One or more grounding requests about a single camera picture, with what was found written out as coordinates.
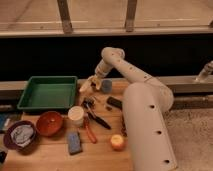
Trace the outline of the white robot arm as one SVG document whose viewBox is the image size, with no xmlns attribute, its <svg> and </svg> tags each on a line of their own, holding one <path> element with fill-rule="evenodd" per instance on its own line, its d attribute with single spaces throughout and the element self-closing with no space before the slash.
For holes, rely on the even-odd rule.
<svg viewBox="0 0 213 171">
<path fill-rule="evenodd" d="M 172 90 L 125 60 L 121 48 L 105 47 L 94 76 L 103 79 L 115 68 L 128 82 L 122 112 L 133 171 L 179 171 L 163 114 L 174 104 Z"/>
</svg>

